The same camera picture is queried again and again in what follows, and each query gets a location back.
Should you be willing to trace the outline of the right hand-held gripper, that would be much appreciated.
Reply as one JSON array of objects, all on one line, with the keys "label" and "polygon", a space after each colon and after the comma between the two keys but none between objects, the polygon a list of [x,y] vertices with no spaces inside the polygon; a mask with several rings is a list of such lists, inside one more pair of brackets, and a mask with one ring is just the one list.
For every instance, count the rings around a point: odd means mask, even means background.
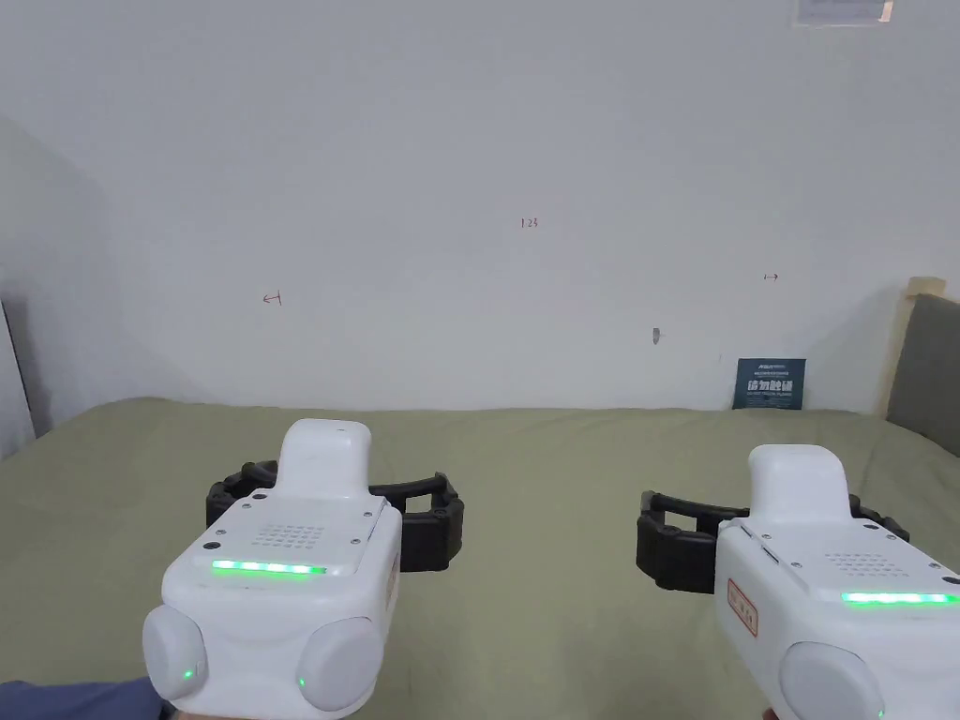
[{"label": "right hand-held gripper", "polygon": [[715,583],[719,624],[779,719],[957,718],[957,574],[848,495],[826,448],[765,444],[748,467],[749,510],[645,491],[637,568],[667,591]]}]

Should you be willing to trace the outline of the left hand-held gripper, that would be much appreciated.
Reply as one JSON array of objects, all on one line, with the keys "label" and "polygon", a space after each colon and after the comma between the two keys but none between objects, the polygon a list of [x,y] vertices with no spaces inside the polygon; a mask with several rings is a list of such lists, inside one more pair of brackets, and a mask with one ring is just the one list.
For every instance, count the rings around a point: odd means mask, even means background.
[{"label": "left hand-held gripper", "polygon": [[360,423],[299,419],[278,462],[210,487],[207,529],[142,629],[148,677],[177,711],[341,719],[368,701],[399,571],[446,570],[465,514],[443,472],[368,487],[370,445]]}]

